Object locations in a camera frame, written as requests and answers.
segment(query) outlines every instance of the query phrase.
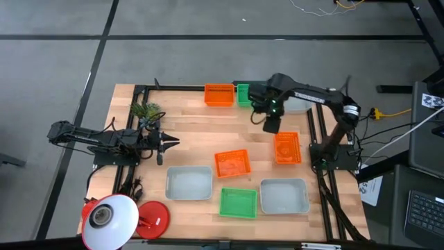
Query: paper sheet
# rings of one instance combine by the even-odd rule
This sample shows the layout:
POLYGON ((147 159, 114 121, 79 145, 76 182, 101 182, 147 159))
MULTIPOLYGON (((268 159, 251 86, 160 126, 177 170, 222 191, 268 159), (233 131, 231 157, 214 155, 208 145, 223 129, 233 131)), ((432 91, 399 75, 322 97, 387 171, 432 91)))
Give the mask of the paper sheet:
POLYGON ((379 190, 381 189, 382 176, 374 178, 359 184, 359 192, 361 193, 361 200, 369 205, 376 206, 379 197, 379 190))
POLYGON ((432 96, 430 94, 422 94, 422 101, 421 104, 424 107, 428 107, 428 108, 434 108, 436 106, 442 106, 444 105, 444 99, 440 98, 440 97, 435 97, 432 96))

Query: orange plastic bin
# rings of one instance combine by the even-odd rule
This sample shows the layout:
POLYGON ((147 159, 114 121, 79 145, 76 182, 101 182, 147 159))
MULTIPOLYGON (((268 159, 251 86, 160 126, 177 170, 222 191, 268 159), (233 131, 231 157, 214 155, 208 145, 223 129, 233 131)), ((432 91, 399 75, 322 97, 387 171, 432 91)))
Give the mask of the orange plastic bin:
POLYGON ((250 160, 246 149, 216 153, 217 177, 240 176, 251 173, 250 160))
POLYGON ((234 103, 234 85, 205 84, 205 103, 209 106, 232 106, 234 103))
POLYGON ((275 135, 275 160, 278 164, 302 162, 298 133, 282 132, 275 135))

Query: lamp base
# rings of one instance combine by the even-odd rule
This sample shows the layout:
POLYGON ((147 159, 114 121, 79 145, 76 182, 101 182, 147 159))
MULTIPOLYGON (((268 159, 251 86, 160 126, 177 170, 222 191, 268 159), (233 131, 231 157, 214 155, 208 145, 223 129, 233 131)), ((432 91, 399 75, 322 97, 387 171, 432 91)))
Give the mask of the lamp base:
POLYGON ((159 201, 149 201, 139 207, 137 234, 147 240, 159 238, 168 228, 168 208, 159 201))

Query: white cable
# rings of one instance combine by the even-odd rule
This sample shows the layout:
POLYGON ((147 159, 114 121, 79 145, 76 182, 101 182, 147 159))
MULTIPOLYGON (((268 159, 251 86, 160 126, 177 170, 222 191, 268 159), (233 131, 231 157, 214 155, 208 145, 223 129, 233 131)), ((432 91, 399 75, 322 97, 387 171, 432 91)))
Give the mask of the white cable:
POLYGON ((343 11, 343 12, 335 12, 335 11, 338 9, 338 7, 339 7, 339 5, 336 4, 336 8, 335 8, 332 12, 330 12, 330 13, 325 12, 324 10, 322 10, 321 8, 319 8, 319 10, 322 11, 322 12, 324 13, 324 14, 320 15, 320 14, 315 13, 315 12, 311 12, 311 11, 306 11, 306 10, 304 10, 304 8, 301 8, 301 7, 297 6, 297 5, 293 2, 293 0, 290 0, 290 2, 291 2, 291 4, 293 4, 294 7, 298 8, 299 10, 303 11, 304 13, 311 14, 311 15, 316 15, 316 16, 318 16, 318 17, 324 17, 324 16, 326 16, 326 15, 340 15, 340 14, 345 14, 345 13, 347 13, 348 11, 351 11, 351 10, 356 10, 356 5, 355 5, 355 3, 354 3, 353 1, 351 1, 351 2, 353 3, 353 8, 351 8, 351 9, 348 9, 348 10, 343 11))
POLYGON ((368 162, 368 160, 370 160, 375 154, 379 153, 380 151, 382 151, 382 149, 387 148, 388 146, 392 145, 393 143, 397 142, 398 140, 401 140, 404 136, 410 134, 411 132, 413 132, 415 129, 419 128, 419 126, 423 125, 426 121, 430 120, 432 117, 434 117, 435 115, 439 114, 441 111, 444 110, 444 107, 442 107, 440 110, 436 111, 435 113, 433 113, 432 115, 430 115, 429 117, 427 117, 424 121, 422 121, 421 123, 419 123, 418 125, 414 126, 411 130, 407 131, 404 135, 401 135, 401 137, 398 137, 396 140, 386 144, 385 146, 383 146, 382 148, 376 150, 375 153, 373 153, 369 158, 367 158, 367 160, 363 163, 366 164, 366 162, 368 162))

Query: green bin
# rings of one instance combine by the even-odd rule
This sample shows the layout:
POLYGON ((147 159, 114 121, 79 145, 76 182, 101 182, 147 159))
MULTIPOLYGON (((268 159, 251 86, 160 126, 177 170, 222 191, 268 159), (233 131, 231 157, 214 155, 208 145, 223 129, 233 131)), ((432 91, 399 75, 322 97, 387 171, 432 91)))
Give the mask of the green bin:
POLYGON ((248 86, 249 84, 237 85, 237 105, 239 107, 251 107, 251 101, 248 100, 248 86))
POLYGON ((222 187, 220 216, 255 219, 257 191, 222 187))

